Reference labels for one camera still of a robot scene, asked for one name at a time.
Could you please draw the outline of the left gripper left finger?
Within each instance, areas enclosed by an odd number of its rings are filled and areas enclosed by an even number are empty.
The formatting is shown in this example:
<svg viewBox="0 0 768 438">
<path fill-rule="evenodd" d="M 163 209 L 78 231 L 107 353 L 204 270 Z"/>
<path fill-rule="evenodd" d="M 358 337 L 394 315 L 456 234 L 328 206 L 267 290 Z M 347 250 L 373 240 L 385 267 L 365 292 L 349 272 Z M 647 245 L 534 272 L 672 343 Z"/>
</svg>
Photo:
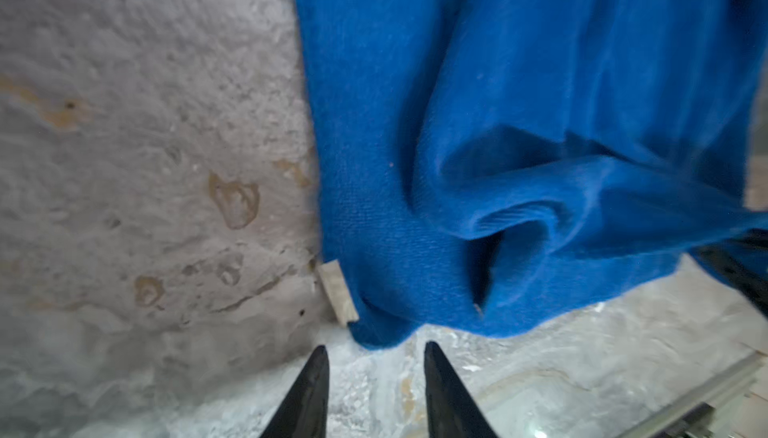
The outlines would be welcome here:
<svg viewBox="0 0 768 438">
<path fill-rule="evenodd" d="M 330 364 L 324 345 L 316 347 L 284 397 L 261 438 L 325 438 Z"/>
</svg>

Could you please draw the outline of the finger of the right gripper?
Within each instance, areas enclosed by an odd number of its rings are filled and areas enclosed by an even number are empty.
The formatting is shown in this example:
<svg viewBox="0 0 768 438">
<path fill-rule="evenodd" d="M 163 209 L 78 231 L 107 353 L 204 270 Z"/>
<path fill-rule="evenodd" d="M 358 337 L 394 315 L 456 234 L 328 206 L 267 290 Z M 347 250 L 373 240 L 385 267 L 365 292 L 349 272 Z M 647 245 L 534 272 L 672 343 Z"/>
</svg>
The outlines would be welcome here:
<svg viewBox="0 0 768 438">
<path fill-rule="evenodd" d="M 767 317 L 767 231 L 700 246 L 691 257 L 713 278 L 738 291 Z"/>
</svg>

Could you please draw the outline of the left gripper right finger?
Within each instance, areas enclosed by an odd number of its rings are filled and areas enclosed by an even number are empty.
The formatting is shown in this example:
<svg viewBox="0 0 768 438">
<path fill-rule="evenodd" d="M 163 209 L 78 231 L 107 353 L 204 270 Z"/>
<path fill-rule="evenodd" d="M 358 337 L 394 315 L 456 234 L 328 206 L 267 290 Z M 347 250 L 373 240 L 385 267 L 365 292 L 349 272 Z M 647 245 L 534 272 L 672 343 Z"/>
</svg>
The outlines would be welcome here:
<svg viewBox="0 0 768 438">
<path fill-rule="evenodd" d="M 424 350 L 425 396 L 431 438 L 497 438 L 437 342 Z"/>
</svg>

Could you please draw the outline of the blue towel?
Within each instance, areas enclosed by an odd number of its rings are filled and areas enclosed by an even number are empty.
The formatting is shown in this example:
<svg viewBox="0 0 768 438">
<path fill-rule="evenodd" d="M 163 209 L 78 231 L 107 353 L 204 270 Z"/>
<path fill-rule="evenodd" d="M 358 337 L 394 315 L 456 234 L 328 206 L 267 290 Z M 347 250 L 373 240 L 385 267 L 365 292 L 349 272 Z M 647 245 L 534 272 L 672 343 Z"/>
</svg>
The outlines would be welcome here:
<svg viewBox="0 0 768 438">
<path fill-rule="evenodd" d="M 296 0 L 322 253 L 368 349 L 504 338 L 767 225 L 767 0 Z"/>
</svg>

